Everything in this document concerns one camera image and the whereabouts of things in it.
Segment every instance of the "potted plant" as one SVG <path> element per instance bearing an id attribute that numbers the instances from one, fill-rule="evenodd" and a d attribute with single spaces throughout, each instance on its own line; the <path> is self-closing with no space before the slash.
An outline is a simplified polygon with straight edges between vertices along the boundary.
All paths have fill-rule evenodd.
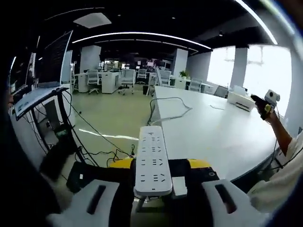
<path id="1" fill-rule="evenodd" d="M 183 77 L 183 78 L 187 78 L 188 77 L 188 73 L 185 72 L 185 71 L 181 71 L 180 72 L 180 76 Z"/>

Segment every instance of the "black ceiling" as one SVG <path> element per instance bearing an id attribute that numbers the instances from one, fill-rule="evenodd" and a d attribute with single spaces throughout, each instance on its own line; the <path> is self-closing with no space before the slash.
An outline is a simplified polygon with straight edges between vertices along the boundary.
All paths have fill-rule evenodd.
<path id="1" fill-rule="evenodd" d="M 253 9 L 261 8 L 258 1 L 246 0 L 246 2 Z M 36 45 L 38 35 L 41 36 L 39 46 L 43 47 L 64 32 L 70 30 L 73 30 L 72 41 L 92 35 L 125 31 L 160 33 L 192 40 L 212 27 L 247 13 L 233 0 L 203 1 L 200 6 L 198 6 L 197 3 L 191 6 L 183 5 L 182 7 L 166 7 L 165 4 L 162 7 L 149 5 L 156 4 L 144 3 L 144 7 L 107 7 L 102 4 L 73 3 L 63 8 L 58 8 L 58 5 L 53 6 L 49 3 L 47 5 L 35 5 L 29 7 L 26 16 L 23 17 L 24 19 L 21 25 L 19 24 L 19 27 L 24 29 L 14 30 L 13 32 L 18 33 L 16 36 L 17 40 L 32 49 Z M 73 23 L 75 19 L 93 12 L 102 12 L 112 24 L 88 29 Z M 209 51 L 204 47 L 188 42 L 150 35 L 104 36 L 71 44 L 69 48 L 79 49 L 82 46 L 95 44 L 100 45 L 104 53 L 107 53 L 110 57 L 115 57 L 114 53 L 124 54 L 126 52 L 138 52 L 146 56 L 156 54 L 157 56 L 162 56 L 164 59 L 171 58 L 171 54 L 177 48 L 176 46 L 168 44 L 138 41 L 99 43 L 111 39 L 154 40 L 181 45 L 198 50 L 199 52 Z M 244 44 L 251 41 L 260 43 L 263 42 L 264 39 L 258 33 L 247 30 L 238 32 L 234 36 L 230 35 L 229 37 L 222 37 L 221 39 L 213 38 L 203 44 L 215 48 L 230 44 Z"/>

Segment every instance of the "electrical outlet socket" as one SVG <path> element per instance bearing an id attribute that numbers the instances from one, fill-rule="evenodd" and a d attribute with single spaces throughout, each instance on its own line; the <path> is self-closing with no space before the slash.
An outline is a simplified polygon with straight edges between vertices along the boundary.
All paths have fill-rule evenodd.
<path id="1" fill-rule="evenodd" d="M 134 190 L 141 196 L 162 196 L 172 191 L 169 163 L 160 126 L 140 129 Z"/>

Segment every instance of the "window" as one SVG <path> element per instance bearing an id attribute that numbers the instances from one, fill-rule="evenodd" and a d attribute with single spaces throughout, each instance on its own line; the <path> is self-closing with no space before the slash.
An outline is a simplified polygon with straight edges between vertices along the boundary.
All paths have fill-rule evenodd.
<path id="1" fill-rule="evenodd" d="M 210 57 L 207 81 L 228 87 L 232 80 L 236 47 L 224 47 L 213 50 Z"/>
<path id="2" fill-rule="evenodd" d="M 271 89 L 281 96 L 277 107 L 285 116 L 292 83 L 291 55 L 287 48 L 251 45 L 247 53 L 244 87 L 251 94 L 264 97 Z"/>

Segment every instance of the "white shirt sleeve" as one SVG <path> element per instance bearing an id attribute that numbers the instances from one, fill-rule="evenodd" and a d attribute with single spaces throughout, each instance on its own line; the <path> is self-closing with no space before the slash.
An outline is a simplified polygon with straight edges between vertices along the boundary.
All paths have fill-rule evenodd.
<path id="1" fill-rule="evenodd" d="M 303 132 L 301 132 L 296 138 L 293 138 L 287 148 L 286 159 L 289 161 L 293 155 L 299 151 L 303 143 Z"/>

